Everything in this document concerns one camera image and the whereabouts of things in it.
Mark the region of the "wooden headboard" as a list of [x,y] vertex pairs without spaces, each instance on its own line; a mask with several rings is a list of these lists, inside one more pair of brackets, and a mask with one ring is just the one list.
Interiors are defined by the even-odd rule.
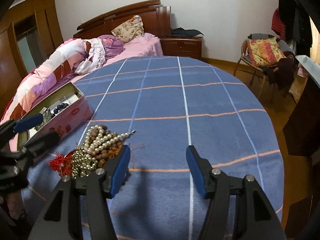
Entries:
[[79,25],[74,38],[90,39],[111,31],[138,15],[142,18],[144,31],[159,38],[171,36],[171,7],[164,6],[161,0],[148,0],[133,3],[101,14]]

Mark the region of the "floral pillow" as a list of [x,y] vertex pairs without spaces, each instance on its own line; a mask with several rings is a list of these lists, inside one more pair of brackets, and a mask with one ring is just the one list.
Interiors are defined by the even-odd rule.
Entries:
[[130,42],[134,38],[141,37],[144,35],[142,18],[139,15],[135,15],[114,28],[111,33],[113,36],[120,38],[124,43]]

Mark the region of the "brown wooden wardrobe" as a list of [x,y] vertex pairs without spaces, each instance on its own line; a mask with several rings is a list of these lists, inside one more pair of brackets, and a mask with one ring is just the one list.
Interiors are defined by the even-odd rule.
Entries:
[[1,113],[21,81],[63,42],[55,0],[26,0],[1,20]]

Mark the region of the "red tassel charm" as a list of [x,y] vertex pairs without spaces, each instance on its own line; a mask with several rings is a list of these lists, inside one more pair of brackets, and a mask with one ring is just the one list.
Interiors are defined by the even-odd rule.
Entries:
[[57,172],[60,177],[71,176],[72,174],[72,154],[69,152],[66,155],[56,152],[54,159],[48,161],[50,168]]

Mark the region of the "blue plaid tablecloth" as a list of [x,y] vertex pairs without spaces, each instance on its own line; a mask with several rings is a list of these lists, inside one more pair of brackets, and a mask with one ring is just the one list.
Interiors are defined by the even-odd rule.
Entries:
[[230,176],[251,174],[282,215],[284,167],[267,112],[236,77],[188,57],[129,58],[76,81],[94,112],[54,150],[66,154],[92,125],[133,132],[130,177],[108,201],[121,239],[197,239],[208,202],[185,157],[199,155]]

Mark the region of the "purple garment on bed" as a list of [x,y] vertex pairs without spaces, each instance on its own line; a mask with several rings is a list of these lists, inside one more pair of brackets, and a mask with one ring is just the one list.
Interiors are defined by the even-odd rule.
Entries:
[[105,51],[105,59],[111,59],[124,51],[123,41],[113,35],[101,35],[98,37],[101,39],[101,42]]

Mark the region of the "rattan chair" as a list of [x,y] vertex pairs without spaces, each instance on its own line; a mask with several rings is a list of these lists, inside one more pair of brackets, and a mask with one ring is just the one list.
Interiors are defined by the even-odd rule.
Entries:
[[271,37],[274,36],[261,33],[249,35],[241,45],[241,56],[233,72],[233,75],[236,75],[241,62],[244,62],[254,69],[252,77],[256,77],[260,84],[257,98],[260,98],[264,85],[267,82],[272,86],[273,91],[275,91],[276,89],[282,90],[284,96],[287,96],[295,77],[295,70],[297,67],[295,54],[292,52],[289,45],[284,40],[281,40],[277,37],[275,38],[277,39],[280,49],[284,53],[286,58],[280,59],[279,62],[273,67],[256,67],[252,64],[252,61],[250,60],[248,55],[247,39],[266,39]]

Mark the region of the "colourful chair cushion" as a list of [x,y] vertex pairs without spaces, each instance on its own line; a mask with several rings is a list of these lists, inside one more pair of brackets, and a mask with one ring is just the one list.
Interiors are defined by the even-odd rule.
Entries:
[[247,39],[247,50],[252,64],[256,67],[273,67],[280,59],[286,58],[275,37]]

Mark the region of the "silver metal watch band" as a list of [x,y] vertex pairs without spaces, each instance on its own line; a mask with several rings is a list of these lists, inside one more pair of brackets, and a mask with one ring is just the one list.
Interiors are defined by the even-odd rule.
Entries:
[[40,114],[42,114],[43,122],[35,127],[36,131],[39,131],[52,118],[52,113],[51,113],[50,109],[47,107],[43,107],[40,111]]

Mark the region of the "pink rectangular tin box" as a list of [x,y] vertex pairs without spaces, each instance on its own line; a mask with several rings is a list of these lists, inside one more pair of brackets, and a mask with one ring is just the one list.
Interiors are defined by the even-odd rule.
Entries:
[[56,131],[64,138],[93,115],[84,93],[71,82],[49,94],[23,118],[39,113],[43,115],[43,123],[18,134],[16,150],[50,131]]

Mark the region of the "hanging coats on rack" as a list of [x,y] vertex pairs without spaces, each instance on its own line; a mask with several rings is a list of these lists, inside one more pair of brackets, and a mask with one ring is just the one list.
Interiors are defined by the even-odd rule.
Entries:
[[280,20],[285,25],[285,38],[296,42],[296,54],[310,56],[312,30],[310,17],[298,0],[279,0]]

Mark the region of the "pink patchwork quilt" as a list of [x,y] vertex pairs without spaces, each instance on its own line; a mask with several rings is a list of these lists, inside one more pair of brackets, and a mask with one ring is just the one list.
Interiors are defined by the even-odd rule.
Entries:
[[20,119],[31,110],[34,101],[71,72],[85,75],[101,68],[104,63],[105,51],[99,38],[70,39],[61,44],[44,63],[23,79],[1,119],[1,124],[10,119]]

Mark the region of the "wooden nightstand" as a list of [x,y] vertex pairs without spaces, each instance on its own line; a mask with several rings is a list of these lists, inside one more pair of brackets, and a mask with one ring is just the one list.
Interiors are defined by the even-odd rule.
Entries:
[[182,56],[202,59],[201,37],[162,37],[161,47],[164,56]]

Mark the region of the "dark clothes on nightstand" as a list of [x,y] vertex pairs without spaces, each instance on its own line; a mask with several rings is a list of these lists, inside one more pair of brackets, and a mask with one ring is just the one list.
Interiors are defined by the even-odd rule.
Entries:
[[199,38],[203,37],[203,33],[195,29],[183,29],[179,27],[171,30],[171,36],[182,38]]

